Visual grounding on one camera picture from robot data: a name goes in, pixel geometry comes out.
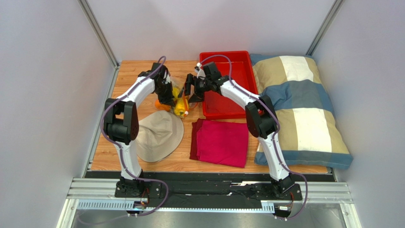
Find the magenta towel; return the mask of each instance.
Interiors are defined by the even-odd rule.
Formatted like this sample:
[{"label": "magenta towel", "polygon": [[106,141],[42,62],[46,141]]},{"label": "magenta towel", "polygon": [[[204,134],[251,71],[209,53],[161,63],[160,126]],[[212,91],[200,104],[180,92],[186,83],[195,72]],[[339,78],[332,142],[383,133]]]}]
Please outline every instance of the magenta towel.
[{"label": "magenta towel", "polygon": [[244,168],[249,131],[245,123],[204,120],[197,132],[199,161]]}]

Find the red cloth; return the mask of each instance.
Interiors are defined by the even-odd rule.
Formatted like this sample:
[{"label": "red cloth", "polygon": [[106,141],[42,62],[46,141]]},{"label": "red cloth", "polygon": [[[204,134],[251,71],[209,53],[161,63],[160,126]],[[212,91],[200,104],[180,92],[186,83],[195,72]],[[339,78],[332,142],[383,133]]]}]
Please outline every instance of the red cloth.
[{"label": "red cloth", "polygon": [[249,142],[247,124],[203,120],[196,134],[199,161],[245,167]]},{"label": "red cloth", "polygon": [[191,131],[191,149],[190,149],[190,159],[198,160],[197,157],[197,131],[201,128],[204,119],[198,119],[197,122],[191,123],[193,125],[193,130]]}]

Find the wooden table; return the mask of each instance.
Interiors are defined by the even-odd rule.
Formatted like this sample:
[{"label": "wooden table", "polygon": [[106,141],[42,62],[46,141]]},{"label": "wooden table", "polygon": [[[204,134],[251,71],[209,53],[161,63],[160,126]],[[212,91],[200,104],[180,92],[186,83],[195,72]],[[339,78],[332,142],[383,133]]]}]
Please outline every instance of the wooden table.
[{"label": "wooden table", "polygon": [[[139,73],[149,70],[153,61],[123,61],[118,73],[116,85],[112,97],[118,97],[124,93],[136,80]],[[183,84],[188,73],[194,73],[196,61],[167,61],[165,65],[168,67],[170,74],[176,81]],[[142,120],[157,109],[154,102],[157,99],[156,94],[150,94],[139,105],[138,118]],[[184,137],[177,149],[167,158],[159,162],[145,162],[138,158],[139,164],[144,171],[164,171],[164,172],[243,172],[243,173],[267,173],[267,166],[256,165],[253,162],[254,155],[258,148],[258,140],[249,137],[249,151],[245,168],[235,168],[225,165],[210,164],[202,161],[190,160],[191,146],[191,131],[192,122],[198,118],[204,118],[201,104],[191,110],[190,114],[183,119]],[[228,122],[245,123],[245,119],[229,119],[223,120]],[[323,166],[309,165],[291,165],[290,169],[301,173],[326,173],[327,169]],[[93,159],[91,170],[121,170],[118,160],[118,154],[114,146],[109,143],[103,136],[100,136],[96,153]]]}]

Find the white stripe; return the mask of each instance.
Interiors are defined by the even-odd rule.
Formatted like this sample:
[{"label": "white stripe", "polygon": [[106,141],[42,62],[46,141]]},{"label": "white stripe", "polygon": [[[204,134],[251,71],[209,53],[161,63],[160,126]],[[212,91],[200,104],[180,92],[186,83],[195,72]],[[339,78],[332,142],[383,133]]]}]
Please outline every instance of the white stripe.
[{"label": "white stripe", "polygon": [[314,81],[314,74],[308,66],[305,57],[302,56],[280,56],[286,72],[287,81]]},{"label": "white stripe", "polygon": [[332,152],[325,113],[318,108],[293,108],[299,151]]}]

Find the black mounting plate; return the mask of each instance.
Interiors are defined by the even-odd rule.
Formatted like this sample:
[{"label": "black mounting plate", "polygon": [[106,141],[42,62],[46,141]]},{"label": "black mounting plate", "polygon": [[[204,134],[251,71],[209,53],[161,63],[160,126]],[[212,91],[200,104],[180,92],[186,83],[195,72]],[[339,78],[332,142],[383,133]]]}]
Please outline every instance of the black mounting plate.
[{"label": "black mounting plate", "polygon": [[[144,186],[145,188],[149,189],[149,198],[151,199],[163,198],[165,195],[165,192],[161,192],[162,184],[159,182],[155,181],[144,182]],[[130,192],[122,192],[121,190],[118,189],[118,187],[116,187],[116,192],[114,196],[117,198],[136,198],[136,196],[132,195]]]},{"label": "black mounting plate", "polygon": [[254,188],[256,190],[255,195],[257,200],[291,200],[290,192],[294,196],[294,201],[302,200],[302,192],[299,184],[294,184],[279,198],[276,198],[271,193],[271,190],[273,188],[273,184],[271,183],[257,183],[254,184]]}]

